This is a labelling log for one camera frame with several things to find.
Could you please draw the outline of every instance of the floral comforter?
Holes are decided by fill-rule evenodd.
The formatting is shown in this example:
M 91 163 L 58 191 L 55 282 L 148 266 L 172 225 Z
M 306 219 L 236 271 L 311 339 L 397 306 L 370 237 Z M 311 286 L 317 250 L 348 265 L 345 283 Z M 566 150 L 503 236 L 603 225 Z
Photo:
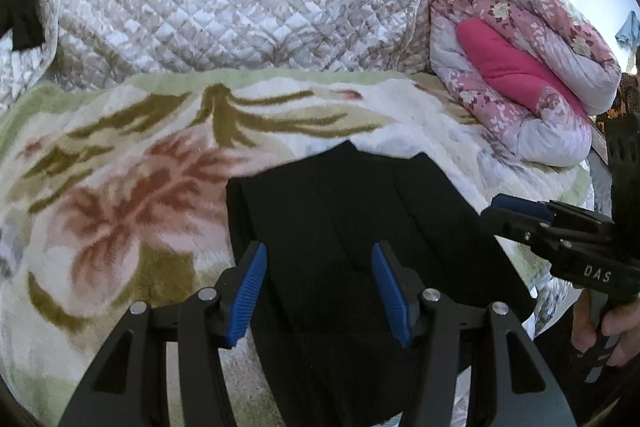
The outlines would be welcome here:
M 514 155 L 569 166 L 584 160 L 591 126 L 554 87 L 534 110 L 500 95 L 471 64 L 456 25 L 479 18 L 515 48 L 546 64 L 588 115 L 611 107 L 620 82 L 612 51 L 568 0 L 430 0 L 431 67 L 449 92 Z
M 181 302 L 232 265 L 230 177 L 345 139 L 372 153 L 426 152 L 478 211 L 499 192 L 593 206 L 584 166 L 517 160 L 435 76 L 220 70 L 78 94 L 37 86 L 0 121 L 0 372 L 17 399 L 56 425 L 133 301 Z M 566 284 L 526 248 L 502 245 L 539 295 L 533 335 Z M 168 362 L 179 426 L 173 348 Z M 281 426 L 250 333 L 222 363 L 238 425 Z M 463 379 L 457 421 L 467 389 Z

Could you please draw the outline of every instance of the light blue cloth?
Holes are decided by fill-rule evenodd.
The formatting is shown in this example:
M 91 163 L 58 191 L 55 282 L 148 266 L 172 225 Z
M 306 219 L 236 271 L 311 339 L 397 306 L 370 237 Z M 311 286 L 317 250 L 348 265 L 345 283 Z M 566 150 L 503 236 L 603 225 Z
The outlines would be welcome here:
M 629 12 L 629 16 L 620 31 L 616 33 L 616 41 L 621 48 L 630 51 L 640 46 L 640 21 L 636 12 Z

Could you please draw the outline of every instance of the finger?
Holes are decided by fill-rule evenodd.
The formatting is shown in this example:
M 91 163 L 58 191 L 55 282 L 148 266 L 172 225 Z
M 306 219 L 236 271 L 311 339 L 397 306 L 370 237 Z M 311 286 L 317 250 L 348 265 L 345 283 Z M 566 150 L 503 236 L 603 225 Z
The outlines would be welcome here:
M 640 299 L 610 311 L 602 320 L 602 334 L 610 337 L 640 325 Z
M 589 293 L 582 291 L 574 304 L 574 329 L 571 334 L 571 343 L 575 349 L 585 352 L 596 343 L 597 335 L 590 322 L 591 299 Z
M 620 367 L 640 353 L 640 327 L 627 331 L 607 360 L 607 365 Z

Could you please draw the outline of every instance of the metal screw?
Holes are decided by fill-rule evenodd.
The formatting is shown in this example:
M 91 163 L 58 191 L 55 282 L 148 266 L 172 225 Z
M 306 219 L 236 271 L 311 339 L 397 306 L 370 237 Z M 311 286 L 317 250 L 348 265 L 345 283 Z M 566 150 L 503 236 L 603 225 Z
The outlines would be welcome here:
M 498 315 L 506 315 L 507 313 L 509 313 L 509 307 L 504 302 L 494 302 L 491 305 L 491 308 Z
M 218 292 L 216 292 L 215 288 L 207 286 L 198 292 L 198 299 L 201 301 L 212 301 L 218 296 Z
M 131 305 L 129 311 L 134 315 L 142 315 L 146 312 L 146 303 L 143 301 L 136 301 Z
M 424 292 L 422 292 L 422 297 L 424 300 L 429 302 L 438 302 L 442 294 L 438 290 L 434 290 L 434 288 L 427 288 Z

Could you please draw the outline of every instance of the black folded garment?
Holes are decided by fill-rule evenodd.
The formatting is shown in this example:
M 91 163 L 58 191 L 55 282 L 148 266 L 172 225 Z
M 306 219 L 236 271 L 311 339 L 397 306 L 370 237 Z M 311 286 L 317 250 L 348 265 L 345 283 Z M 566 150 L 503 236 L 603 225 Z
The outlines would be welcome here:
M 370 272 L 379 241 L 461 304 L 504 301 L 522 322 L 533 312 L 498 242 L 425 154 L 389 158 L 345 142 L 229 181 L 226 203 L 236 260 L 254 239 L 268 248 L 251 326 L 289 427 L 369 427 L 409 400 L 417 353 L 388 328 Z

